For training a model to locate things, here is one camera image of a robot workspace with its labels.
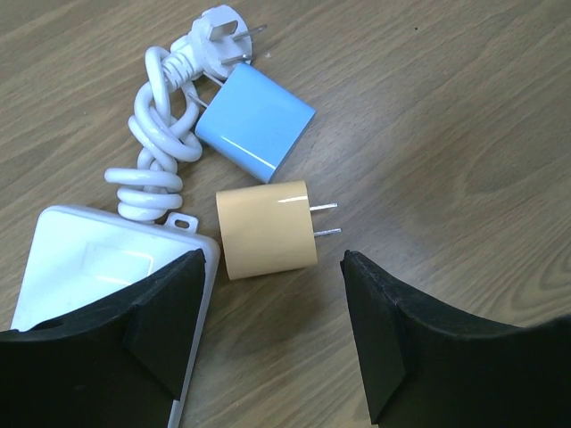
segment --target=white plastic casing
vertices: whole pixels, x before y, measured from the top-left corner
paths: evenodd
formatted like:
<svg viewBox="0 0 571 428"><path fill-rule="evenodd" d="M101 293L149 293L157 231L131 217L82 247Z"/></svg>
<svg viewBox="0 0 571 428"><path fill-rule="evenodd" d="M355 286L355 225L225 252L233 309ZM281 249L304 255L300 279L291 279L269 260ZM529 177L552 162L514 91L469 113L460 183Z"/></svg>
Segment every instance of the white plastic casing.
<svg viewBox="0 0 571 428"><path fill-rule="evenodd" d="M178 227L184 222L188 228ZM40 215L12 329L26 331L139 281L187 251L202 249L206 277L181 401L168 428L178 427L219 264L219 246L197 235L198 220L171 213L165 226L141 224L105 211L53 206Z"/></svg>
<svg viewBox="0 0 571 428"><path fill-rule="evenodd" d="M225 35L216 41L210 40L213 29L232 21L237 23L236 31L233 34ZM250 37L244 37L237 41L233 39L234 35L245 31L248 31L248 27L244 19L230 6L223 4L203 12L202 16L193 22L190 32L177 39L170 46L170 51L178 64L187 61L191 65L193 79L202 76L203 71L216 78L227 79L236 63L225 65L222 64L224 60L252 55L252 39ZM169 64L170 60L163 63L170 70ZM171 66L178 68L178 64L173 63Z"/></svg>

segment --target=tangled cord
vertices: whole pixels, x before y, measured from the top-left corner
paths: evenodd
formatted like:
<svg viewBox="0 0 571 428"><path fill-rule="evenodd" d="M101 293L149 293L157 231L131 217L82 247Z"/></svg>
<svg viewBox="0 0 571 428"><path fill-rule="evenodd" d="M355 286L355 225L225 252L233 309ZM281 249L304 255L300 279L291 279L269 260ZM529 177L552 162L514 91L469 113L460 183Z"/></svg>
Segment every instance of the tangled cord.
<svg viewBox="0 0 571 428"><path fill-rule="evenodd" d="M135 114L128 120L131 133L143 146L137 168L105 171L107 182L120 185L119 214L130 220L154 221L167 210L179 208L182 180L177 175L178 161L195 162L203 154L203 147L191 132L199 114L199 106L191 96L197 97L191 80L192 67L177 67L176 62L185 59L176 55L163 64L169 55L169 51L158 46L145 53L149 81L139 89ZM170 113L170 94L178 89L182 89L186 99L186 110L180 119Z"/></svg>

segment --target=beige power adapter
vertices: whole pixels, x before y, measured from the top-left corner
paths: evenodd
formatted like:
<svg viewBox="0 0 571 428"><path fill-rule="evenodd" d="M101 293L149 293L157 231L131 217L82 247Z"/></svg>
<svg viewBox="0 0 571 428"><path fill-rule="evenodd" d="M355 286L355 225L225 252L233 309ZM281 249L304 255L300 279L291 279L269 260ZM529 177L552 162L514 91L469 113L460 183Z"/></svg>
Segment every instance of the beige power adapter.
<svg viewBox="0 0 571 428"><path fill-rule="evenodd" d="M311 213L336 203L310 207L303 181L257 185L216 193L230 279L305 268L318 262Z"/></svg>

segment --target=cable strain relief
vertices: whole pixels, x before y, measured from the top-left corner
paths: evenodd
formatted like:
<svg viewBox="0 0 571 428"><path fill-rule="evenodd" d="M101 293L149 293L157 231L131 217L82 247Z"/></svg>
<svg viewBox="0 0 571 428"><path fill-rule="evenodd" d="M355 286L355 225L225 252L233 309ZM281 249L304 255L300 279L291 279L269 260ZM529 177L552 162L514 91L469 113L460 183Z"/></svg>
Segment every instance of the cable strain relief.
<svg viewBox="0 0 571 428"><path fill-rule="evenodd" d="M173 52L165 58L162 62L162 70L169 92L180 89L186 82L195 79L200 72L196 71L186 53L181 51Z"/></svg>

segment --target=blue power adapter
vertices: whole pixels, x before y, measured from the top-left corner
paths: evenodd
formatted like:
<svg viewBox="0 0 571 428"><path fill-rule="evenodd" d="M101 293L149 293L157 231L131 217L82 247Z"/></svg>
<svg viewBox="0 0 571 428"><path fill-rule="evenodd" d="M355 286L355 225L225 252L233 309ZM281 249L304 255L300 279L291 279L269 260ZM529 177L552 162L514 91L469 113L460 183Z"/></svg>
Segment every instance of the blue power adapter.
<svg viewBox="0 0 571 428"><path fill-rule="evenodd" d="M207 106L195 133L269 183L314 115L315 109L243 63Z"/></svg>

